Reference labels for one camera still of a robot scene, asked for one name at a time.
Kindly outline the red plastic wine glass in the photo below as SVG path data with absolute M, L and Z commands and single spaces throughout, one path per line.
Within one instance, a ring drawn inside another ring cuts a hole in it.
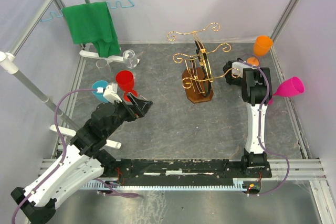
M 119 71 L 116 75 L 116 82 L 119 88 L 124 92 L 123 98 L 127 102 L 131 102 L 127 97 L 127 94 L 131 92 L 135 97 L 138 96 L 138 93 L 134 90 L 134 76 L 133 73 L 129 70 Z

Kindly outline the orange plastic wine glass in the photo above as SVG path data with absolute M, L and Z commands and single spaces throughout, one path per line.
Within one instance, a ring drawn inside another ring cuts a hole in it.
M 247 59 L 251 65 L 259 65 L 259 58 L 266 55 L 273 46 L 273 40 L 268 36 L 258 36 L 254 43 L 253 55 Z

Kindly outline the blue plastic wine glass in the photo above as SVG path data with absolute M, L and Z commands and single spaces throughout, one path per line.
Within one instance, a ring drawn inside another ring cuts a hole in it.
M 94 89 L 92 93 L 99 101 L 104 103 L 108 102 L 108 100 L 103 97 L 103 93 L 107 85 L 108 82 L 104 80 L 99 80 L 92 85 L 92 89 Z

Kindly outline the small clear glass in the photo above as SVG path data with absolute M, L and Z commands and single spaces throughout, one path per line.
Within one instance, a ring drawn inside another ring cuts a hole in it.
M 140 62 L 135 52 L 131 49 L 123 52 L 123 62 L 127 68 L 134 69 Z

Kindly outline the clear wine glass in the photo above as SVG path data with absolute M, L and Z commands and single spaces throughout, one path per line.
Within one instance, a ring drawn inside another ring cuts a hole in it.
M 107 59 L 101 58 L 101 59 L 97 60 L 96 67 L 102 75 L 104 75 L 106 77 L 111 77 L 112 76 L 111 67 L 110 67 Z

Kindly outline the pink plastic wine glass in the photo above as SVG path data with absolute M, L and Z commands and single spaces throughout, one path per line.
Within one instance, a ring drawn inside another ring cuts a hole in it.
M 299 77 L 292 77 L 280 84 L 275 93 L 271 93 L 271 96 L 279 96 L 285 98 L 295 97 L 305 92 L 305 86 Z

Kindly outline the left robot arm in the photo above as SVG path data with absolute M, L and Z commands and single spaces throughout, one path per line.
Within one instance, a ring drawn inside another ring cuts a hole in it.
M 12 191 L 18 204 L 14 213 L 21 210 L 31 223 L 47 223 L 56 209 L 86 182 L 115 173 L 116 160 L 103 149 L 107 138 L 123 122 L 144 117 L 153 104 L 131 92 L 127 96 L 130 104 L 122 100 L 99 104 L 70 144 L 63 146 L 62 155 L 30 185 Z

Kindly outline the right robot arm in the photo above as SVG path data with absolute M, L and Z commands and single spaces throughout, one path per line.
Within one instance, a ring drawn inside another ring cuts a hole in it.
M 228 61 L 223 71 L 226 82 L 241 87 L 241 97 L 246 103 L 248 133 L 241 161 L 229 162 L 227 168 L 239 170 L 246 177 L 258 176 L 270 166 L 265 151 L 265 121 L 268 104 L 272 98 L 270 69 L 256 67 L 242 59 Z

